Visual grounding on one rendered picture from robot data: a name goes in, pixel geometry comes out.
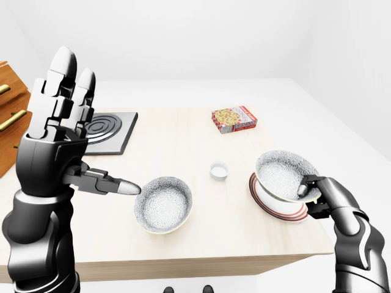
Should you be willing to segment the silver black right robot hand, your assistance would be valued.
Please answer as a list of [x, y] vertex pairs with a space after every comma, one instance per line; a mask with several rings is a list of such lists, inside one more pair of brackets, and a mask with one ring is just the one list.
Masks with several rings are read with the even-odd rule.
[[303, 178], [298, 189], [298, 195], [304, 198], [312, 188], [318, 188], [321, 197], [317, 203], [307, 205], [309, 214], [314, 219], [332, 217], [337, 229], [344, 235], [355, 235], [360, 230], [356, 215], [365, 219], [367, 216], [360, 207], [352, 193], [333, 178], [307, 175]]

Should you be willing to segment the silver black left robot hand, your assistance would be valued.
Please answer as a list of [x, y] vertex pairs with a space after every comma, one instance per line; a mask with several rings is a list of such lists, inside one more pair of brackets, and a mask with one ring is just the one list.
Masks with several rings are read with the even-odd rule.
[[88, 144], [85, 125], [94, 113], [96, 78], [88, 68], [80, 77], [76, 72], [76, 56], [62, 46], [47, 77], [34, 83], [27, 107], [32, 118], [20, 140], [16, 159], [22, 191], [36, 197], [53, 197], [74, 184], [81, 191], [95, 194], [140, 194], [137, 184], [83, 163]]

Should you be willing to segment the patterned black white bowl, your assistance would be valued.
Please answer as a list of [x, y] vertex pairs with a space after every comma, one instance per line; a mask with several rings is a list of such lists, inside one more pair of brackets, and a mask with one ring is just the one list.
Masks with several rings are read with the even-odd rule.
[[141, 228], [152, 234], [167, 234], [179, 228], [192, 210], [188, 185], [165, 176], [147, 183], [134, 203], [134, 216]]
[[255, 174], [266, 193], [278, 200], [309, 203], [321, 196], [316, 187], [302, 197], [298, 195], [304, 176], [317, 175], [318, 171], [297, 154], [283, 150], [263, 153], [255, 163]]

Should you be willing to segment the white plate with red rings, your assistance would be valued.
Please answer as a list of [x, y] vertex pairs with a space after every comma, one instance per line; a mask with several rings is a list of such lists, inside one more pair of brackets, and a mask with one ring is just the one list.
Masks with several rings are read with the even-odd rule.
[[255, 173], [250, 176], [249, 190], [256, 204], [272, 217], [291, 223], [298, 223], [308, 219], [308, 209], [304, 203], [289, 203], [268, 195], [258, 182]]

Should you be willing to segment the flat dark stove plate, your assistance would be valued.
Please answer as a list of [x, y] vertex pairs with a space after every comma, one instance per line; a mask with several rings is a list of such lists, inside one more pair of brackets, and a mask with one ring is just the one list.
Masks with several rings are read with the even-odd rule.
[[123, 154], [137, 118], [137, 112], [95, 113], [86, 124], [85, 155]]

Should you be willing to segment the wooden cabinet drawer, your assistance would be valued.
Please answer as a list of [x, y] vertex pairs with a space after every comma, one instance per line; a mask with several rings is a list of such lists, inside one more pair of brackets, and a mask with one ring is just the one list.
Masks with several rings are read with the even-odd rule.
[[[15, 89], [0, 95], [0, 124], [20, 110], [27, 110], [30, 95], [28, 91], [17, 92]], [[19, 144], [21, 136], [26, 132], [30, 124], [31, 117], [32, 114], [27, 112], [7, 129], [0, 131], [0, 144], [3, 144], [2, 140], [12, 145]]]
[[0, 95], [0, 107], [22, 106], [25, 109], [30, 93], [7, 62], [0, 62], [0, 85], [3, 84], [9, 85], [10, 90]]
[[19, 121], [0, 132], [0, 178], [12, 167], [16, 161], [17, 149], [22, 135], [27, 130], [27, 124]]

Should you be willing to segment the wooden cabinet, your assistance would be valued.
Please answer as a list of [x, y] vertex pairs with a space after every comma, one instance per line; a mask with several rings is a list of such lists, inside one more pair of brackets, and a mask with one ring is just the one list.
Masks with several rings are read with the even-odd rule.
[[30, 92], [6, 61], [0, 61], [0, 178], [16, 162], [18, 145], [32, 114]]

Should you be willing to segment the small white ramekin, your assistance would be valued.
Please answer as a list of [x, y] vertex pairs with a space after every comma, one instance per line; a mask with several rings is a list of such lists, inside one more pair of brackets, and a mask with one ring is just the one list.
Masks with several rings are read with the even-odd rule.
[[210, 176], [216, 181], [223, 181], [229, 174], [229, 167], [225, 162], [214, 161], [210, 165]]

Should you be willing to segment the red printed cookie box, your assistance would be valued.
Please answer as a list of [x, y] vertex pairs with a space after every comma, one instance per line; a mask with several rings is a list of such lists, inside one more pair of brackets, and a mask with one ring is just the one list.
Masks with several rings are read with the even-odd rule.
[[221, 134], [254, 128], [258, 121], [245, 106], [213, 111], [211, 118]]

